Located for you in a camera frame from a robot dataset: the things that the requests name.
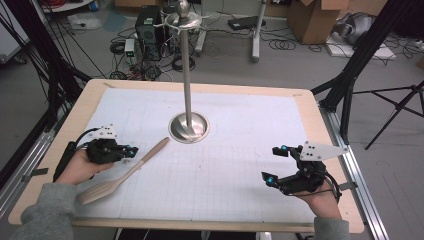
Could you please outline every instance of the wooden spoon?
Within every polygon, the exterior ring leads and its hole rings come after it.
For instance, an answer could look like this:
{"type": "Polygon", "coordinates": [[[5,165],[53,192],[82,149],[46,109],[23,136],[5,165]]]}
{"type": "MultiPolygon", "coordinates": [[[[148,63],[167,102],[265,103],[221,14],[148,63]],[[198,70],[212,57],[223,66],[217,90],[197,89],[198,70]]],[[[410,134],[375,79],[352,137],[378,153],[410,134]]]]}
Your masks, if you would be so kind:
{"type": "Polygon", "coordinates": [[[135,171],[137,171],[144,163],[146,163],[156,153],[162,150],[162,148],[165,147],[165,145],[168,142],[169,142],[168,137],[162,139],[140,160],[140,162],[138,162],[134,167],[132,167],[124,176],[112,181],[106,181],[106,182],[102,182],[97,185],[94,185],[93,187],[79,194],[78,201],[81,204],[87,204],[113,193],[121,183],[127,180],[127,178],[129,178],[135,171]]]}

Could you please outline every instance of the metal rod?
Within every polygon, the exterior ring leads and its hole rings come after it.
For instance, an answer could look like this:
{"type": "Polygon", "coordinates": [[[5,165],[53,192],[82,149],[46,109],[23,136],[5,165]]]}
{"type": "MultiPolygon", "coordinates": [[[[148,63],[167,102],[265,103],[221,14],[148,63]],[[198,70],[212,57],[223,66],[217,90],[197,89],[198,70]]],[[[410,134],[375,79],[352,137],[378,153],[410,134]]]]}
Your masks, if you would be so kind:
{"type": "Polygon", "coordinates": [[[191,95],[190,95],[190,64],[188,56],[188,33],[187,30],[181,30],[181,61],[183,62],[184,73],[184,99],[186,107],[187,127],[192,126],[191,119],[191,95]]]}

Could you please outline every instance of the white paper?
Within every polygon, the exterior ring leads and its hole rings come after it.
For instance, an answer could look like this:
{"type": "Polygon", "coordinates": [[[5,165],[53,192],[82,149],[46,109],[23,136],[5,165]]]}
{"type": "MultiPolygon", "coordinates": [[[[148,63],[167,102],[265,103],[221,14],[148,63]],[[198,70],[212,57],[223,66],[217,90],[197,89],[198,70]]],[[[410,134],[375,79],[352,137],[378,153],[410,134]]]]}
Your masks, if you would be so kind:
{"type": "MultiPolygon", "coordinates": [[[[297,172],[293,158],[272,148],[306,141],[291,97],[191,93],[192,110],[210,123],[205,139],[183,144],[171,137],[165,148],[109,196],[76,203],[79,217],[233,222],[312,223],[308,206],[269,188],[261,172],[280,178],[297,172]]],[[[113,124],[118,144],[140,150],[78,187],[83,190],[123,176],[156,143],[169,136],[171,119],[184,112],[184,94],[108,89],[87,129],[113,124]]]]}

